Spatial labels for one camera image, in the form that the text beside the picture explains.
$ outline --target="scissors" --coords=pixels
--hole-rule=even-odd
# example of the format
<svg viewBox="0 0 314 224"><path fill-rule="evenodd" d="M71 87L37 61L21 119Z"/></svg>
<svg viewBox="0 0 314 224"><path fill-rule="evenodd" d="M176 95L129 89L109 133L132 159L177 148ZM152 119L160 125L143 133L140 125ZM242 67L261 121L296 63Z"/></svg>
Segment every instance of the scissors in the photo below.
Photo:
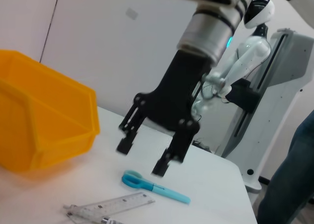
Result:
<svg viewBox="0 0 314 224"><path fill-rule="evenodd" d="M177 201L183 203L190 203L191 199L187 196L184 196L178 192L169 190L165 187L159 186L151 181L148 181L143 178L141 174L133 170L126 170L122 176L122 182L127 186L136 189L145 189L161 196L165 196L171 199L175 199Z"/></svg>

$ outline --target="yellow storage bin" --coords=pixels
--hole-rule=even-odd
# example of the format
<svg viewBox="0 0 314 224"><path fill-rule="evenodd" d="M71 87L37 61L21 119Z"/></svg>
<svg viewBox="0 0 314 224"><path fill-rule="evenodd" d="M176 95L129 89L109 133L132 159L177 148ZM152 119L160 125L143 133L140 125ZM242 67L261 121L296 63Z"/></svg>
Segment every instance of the yellow storage bin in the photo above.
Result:
<svg viewBox="0 0 314 224"><path fill-rule="evenodd" d="M16 51L0 50L0 164L44 168L87 152L99 134L95 92Z"/></svg>

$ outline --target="clear plastic ruler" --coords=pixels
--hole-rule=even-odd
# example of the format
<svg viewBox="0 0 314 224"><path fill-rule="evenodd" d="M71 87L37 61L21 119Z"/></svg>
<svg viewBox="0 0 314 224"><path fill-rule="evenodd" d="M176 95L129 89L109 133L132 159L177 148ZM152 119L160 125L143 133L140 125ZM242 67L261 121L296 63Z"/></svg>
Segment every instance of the clear plastic ruler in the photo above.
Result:
<svg viewBox="0 0 314 224"><path fill-rule="evenodd" d="M91 223L91 220L101 219L101 217L110 217L111 215L154 203L148 195L143 192L123 196L115 199L109 199L98 203L92 203L83 206L64 206L67 216L76 224Z"/></svg>

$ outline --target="white table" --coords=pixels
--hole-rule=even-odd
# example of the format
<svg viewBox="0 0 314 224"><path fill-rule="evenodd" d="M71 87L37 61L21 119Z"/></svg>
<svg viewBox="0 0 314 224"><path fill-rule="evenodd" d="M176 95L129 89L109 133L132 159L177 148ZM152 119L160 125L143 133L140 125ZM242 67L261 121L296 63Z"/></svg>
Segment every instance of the white table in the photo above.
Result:
<svg viewBox="0 0 314 224"><path fill-rule="evenodd" d="M127 156L115 151L121 116L99 108L102 132L87 154L52 168L13 174L0 169L0 224L71 224L63 204L84 205L135 193L121 182L126 169L191 198L183 204L150 193L156 202L113 216L124 224L256 224L238 167L190 147L184 163L163 178L151 171L171 137L142 126Z"/></svg>

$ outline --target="person's leg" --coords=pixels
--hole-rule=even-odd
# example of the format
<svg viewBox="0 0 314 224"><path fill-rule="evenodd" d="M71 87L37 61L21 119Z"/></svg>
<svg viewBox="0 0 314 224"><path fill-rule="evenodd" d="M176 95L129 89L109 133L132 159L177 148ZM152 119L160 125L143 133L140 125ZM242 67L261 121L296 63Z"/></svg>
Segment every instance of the person's leg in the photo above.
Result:
<svg viewBox="0 0 314 224"><path fill-rule="evenodd" d="M258 224L289 224L314 193L314 111L298 127L258 210Z"/></svg>

